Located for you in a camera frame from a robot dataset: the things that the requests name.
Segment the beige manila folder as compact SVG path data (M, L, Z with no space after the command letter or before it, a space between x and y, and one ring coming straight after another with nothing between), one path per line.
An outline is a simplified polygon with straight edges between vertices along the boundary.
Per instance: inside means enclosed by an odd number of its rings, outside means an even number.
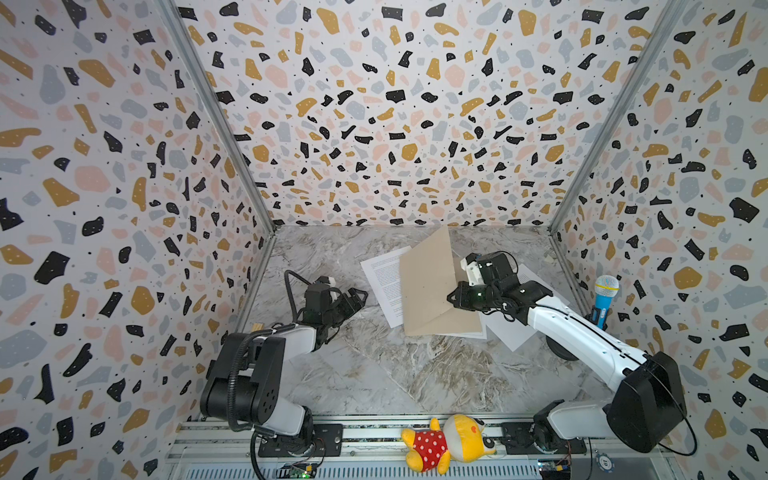
M400 258L403 329L409 337L479 332L479 314L454 308L446 297L466 278L444 226Z

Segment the technical drawing paper sheet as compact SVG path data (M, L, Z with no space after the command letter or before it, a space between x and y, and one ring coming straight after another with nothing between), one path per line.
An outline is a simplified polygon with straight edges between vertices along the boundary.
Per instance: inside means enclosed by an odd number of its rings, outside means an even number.
M468 338L468 339L478 339L478 340L486 340L487 339L487 330L485 329L485 326L482 325L482 329L479 332L459 333L459 334L455 334L455 337Z

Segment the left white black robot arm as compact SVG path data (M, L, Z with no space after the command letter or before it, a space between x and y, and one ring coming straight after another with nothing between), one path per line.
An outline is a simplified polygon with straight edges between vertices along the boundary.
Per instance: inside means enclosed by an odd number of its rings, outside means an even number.
M357 288L341 290L325 276L304 284L301 308L291 288L286 288L290 322L227 336L206 374L202 416L225 421L235 432L252 430L267 438L312 437L311 410L280 394L284 364L328 344L365 307L368 293Z

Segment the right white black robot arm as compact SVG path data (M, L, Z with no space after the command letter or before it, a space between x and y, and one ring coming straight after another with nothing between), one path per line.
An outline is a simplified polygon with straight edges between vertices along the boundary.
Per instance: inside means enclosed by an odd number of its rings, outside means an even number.
M447 296L453 307L499 313L533 328L557 356L583 362L613 394L605 401L549 403L534 415L527 432L513 436L513 446L555 453L569 440L614 438L649 453L688 421L679 368L669 355L650 355L610 336L545 285L520 280L503 251L472 253L460 268L465 277Z

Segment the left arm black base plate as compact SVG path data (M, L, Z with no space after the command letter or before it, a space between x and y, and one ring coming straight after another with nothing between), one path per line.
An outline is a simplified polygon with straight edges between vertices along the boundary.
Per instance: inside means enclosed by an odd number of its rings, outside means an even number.
M316 424L297 436L277 435L263 440L259 458L300 460L312 457L339 457L344 427L340 423Z

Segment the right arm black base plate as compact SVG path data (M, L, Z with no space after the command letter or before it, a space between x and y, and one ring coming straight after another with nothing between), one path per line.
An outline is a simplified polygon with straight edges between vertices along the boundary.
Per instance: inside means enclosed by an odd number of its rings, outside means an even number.
M545 422L514 421L501 424L501 443L508 454L586 454L583 440L564 440Z

